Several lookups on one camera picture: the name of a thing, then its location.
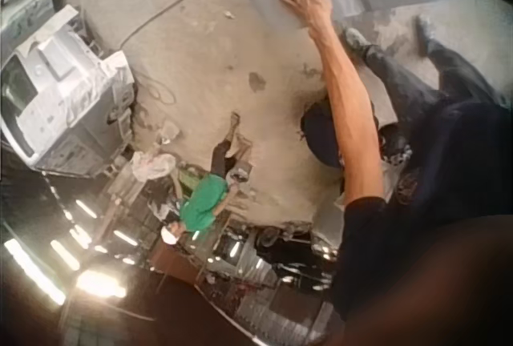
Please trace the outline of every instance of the white machine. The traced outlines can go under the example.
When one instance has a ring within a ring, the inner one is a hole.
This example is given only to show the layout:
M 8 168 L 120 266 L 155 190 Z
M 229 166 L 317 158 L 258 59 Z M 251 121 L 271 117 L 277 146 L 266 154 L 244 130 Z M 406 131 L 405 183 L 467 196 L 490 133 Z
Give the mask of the white machine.
M 66 6 L 2 64 L 2 133 L 35 170 L 94 177 L 132 138 L 134 79 L 123 52 L 93 53 L 78 19 Z

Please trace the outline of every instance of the green shirt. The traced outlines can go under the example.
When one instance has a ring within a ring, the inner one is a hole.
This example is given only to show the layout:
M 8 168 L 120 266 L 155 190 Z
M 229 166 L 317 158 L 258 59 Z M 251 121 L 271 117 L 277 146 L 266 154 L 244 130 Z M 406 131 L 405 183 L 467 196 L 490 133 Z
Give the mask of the green shirt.
M 226 180 L 218 175 L 205 176 L 180 209 L 180 218 L 187 231 L 201 231 L 210 226 L 216 218 L 212 211 L 228 190 Z

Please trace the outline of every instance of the dark jeans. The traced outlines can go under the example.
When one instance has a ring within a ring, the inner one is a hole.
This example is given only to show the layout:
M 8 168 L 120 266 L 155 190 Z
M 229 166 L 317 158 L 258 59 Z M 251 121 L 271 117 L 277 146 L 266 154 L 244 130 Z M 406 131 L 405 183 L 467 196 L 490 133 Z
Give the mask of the dark jeans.
M 439 73 L 439 90 L 425 84 L 415 74 L 385 54 L 379 46 L 370 46 L 364 61 L 385 84 L 399 126 L 410 137 L 415 124 L 438 101 L 476 99 L 502 104 L 502 98 L 487 80 L 462 55 L 430 40 L 427 56 Z
M 212 153 L 212 165 L 210 166 L 211 174 L 225 178 L 228 172 L 235 167 L 237 162 L 236 158 L 226 158 L 226 154 L 230 151 L 231 146 L 232 142 L 225 139 L 214 148 Z

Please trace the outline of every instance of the black shirt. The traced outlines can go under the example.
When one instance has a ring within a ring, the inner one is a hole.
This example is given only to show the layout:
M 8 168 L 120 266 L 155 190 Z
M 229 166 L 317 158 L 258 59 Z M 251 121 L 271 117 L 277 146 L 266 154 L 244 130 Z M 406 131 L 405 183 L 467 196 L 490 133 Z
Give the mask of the black shirt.
M 440 227 L 511 214 L 511 112 L 465 102 L 433 109 L 410 140 L 413 155 L 386 203 L 363 198 L 345 209 L 333 282 L 343 320 L 404 275 Z

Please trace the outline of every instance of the dark shorts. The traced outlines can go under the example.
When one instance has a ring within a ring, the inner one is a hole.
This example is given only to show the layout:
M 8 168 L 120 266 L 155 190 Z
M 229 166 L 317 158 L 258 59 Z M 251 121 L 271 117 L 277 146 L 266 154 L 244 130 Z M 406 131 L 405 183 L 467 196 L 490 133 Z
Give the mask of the dark shorts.
M 212 165 L 210 166 L 210 172 L 214 175 L 218 175 L 221 178 L 226 178 L 226 175 L 236 165 L 236 159 L 234 157 L 226 158 L 226 154 L 230 150 L 232 142 L 224 140 L 219 143 L 212 152 Z

